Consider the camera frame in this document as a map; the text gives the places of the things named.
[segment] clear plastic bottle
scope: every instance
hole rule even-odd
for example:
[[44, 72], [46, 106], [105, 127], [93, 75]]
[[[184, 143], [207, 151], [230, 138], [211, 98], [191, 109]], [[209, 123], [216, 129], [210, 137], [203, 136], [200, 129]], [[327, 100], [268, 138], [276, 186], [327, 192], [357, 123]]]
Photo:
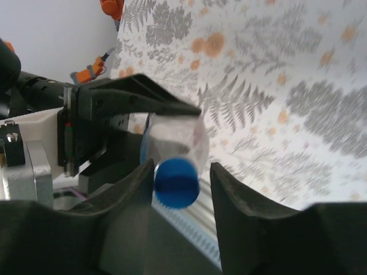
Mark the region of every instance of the clear plastic bottle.
[[153, 159], [154, 191], [165, 206], [182, 209], [195, 202], [208, 155], [209, 136], [201, 116], [148, 116], [140, 162]]

